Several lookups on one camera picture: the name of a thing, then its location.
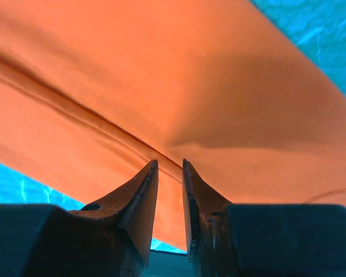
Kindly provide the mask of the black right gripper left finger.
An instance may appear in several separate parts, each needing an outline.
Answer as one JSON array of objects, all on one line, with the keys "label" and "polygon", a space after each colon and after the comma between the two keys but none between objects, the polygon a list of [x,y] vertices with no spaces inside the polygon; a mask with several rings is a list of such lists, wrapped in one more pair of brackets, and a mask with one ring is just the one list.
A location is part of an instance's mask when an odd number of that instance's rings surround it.
[{"label": "black right gripper left finger", "polygon": [[0,204],[0,276],[141,276],[148,267],[158,162],[82,209]]}]

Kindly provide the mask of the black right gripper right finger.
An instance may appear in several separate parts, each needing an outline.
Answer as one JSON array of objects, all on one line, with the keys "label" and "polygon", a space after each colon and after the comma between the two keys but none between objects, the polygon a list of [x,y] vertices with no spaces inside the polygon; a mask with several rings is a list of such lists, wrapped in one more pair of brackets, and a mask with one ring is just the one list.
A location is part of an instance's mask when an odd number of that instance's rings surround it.
[{"label": "black right gripper right finger", "polygon": [[346,276],[346,208],[234,204],[183,161],[187,255],[195,276]]}]

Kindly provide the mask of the orange t-shirt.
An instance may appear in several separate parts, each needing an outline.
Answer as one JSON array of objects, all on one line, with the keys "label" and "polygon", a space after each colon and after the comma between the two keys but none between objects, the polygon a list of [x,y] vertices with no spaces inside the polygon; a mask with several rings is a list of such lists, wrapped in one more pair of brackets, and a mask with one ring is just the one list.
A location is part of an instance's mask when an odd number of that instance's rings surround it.
[{"label": "orange t-shirt", "polygon": [[346,206],[346,97],[250,1],[0,1],[0,163],[80,202],[182,161],[234,203]]}]

